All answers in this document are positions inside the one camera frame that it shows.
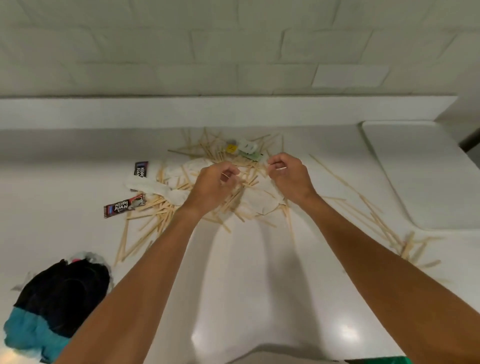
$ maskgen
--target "forearm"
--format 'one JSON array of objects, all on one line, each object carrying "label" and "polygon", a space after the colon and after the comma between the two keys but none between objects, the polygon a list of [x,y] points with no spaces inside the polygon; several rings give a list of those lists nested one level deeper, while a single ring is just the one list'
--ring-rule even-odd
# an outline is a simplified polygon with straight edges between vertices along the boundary
[{"label": "forearm", "polygon": [[87,318],[57,364],[137,364],[146,357],[199,218],[179,209],[170,225]]},{"label": "forearm", "polygon": [[411,263],[371,239],[320,197],[301,207],[355,287],[416,364],[478,363],[480,315]]}]

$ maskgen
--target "white countertop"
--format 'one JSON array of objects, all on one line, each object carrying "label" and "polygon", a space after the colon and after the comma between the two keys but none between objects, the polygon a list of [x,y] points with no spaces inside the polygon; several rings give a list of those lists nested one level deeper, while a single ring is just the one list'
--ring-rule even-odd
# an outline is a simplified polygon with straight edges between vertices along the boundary
[{"label": "white countertop", "polygon": [[[227,136],[255,137],[270,131],[223,129]],[[347,198],[368,212],[358,196],[309,153],[381,208],[382,218],[400,237],[409,231],[419,237],[443,237],[429,243],[420,263],[441,259],[425,272],[480,311],[480,233],[416,228],[357,126],[275,132],[284,135],[285,150],[307,165],[320,194]],[[182,145],[179,129],[1,132],[0,321],[7,319],[18,296],[10,288],[23,282],[28,271],[39,272],[82,250],[113,263],[124,217],[103,219],[102,207],[132,195],[122,182],[136,161],[149,160],[148,173],[154,174],[161,160],[186,161],[167,153]],[[225,363],[256,347],[312,359],[402,354],[310,219],[293,207],[293,245],[285,220],[276,213],[270,220],[277,228],[242,223],[235,216],[227,220],[232,234],[216,224],[199,224],[146,363]],[[344,216],[377,240],[364,225]],[[114,269],[116,282],[136,259],[130,257]],[[37,362],[1,350],[2,363],[2,358],[9,363]]]}]

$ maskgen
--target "left hand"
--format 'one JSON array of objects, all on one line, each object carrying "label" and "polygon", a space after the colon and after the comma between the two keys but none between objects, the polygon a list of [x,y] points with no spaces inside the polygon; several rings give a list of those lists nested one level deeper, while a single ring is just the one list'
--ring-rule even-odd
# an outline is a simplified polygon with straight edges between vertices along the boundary
[{"label": "left hand", "polygon": [[194,211],[198,219],[218,207],[238,183],[240,170],[224,161],[202,168],[183,209]]}]

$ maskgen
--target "hand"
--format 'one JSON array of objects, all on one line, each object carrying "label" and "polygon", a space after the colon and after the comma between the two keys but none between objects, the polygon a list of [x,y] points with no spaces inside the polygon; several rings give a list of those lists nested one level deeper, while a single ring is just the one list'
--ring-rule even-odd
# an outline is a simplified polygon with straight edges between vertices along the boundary
[{"label": "hand", "polygon": [[232,193],[239,173],[239,169],[228,161],[202,168],[182,208],[194,211],[198,219],[202,218]]},{"label": "hand", "polygon": [[317,196],[307,167],[300,159],[280,153],[270,157],[267,163],[268,175],[288,200],[301,206],[310,197]]}]

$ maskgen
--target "yellow sticker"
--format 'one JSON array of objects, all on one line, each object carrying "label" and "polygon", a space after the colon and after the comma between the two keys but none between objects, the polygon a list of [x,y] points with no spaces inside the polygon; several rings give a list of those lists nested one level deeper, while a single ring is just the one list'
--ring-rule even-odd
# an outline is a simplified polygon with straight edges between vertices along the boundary
[{"label": "yellow sticker", "polygon": [[233,144],[227,145],[227,153],[234,154],[237,151],[237,146]]}]

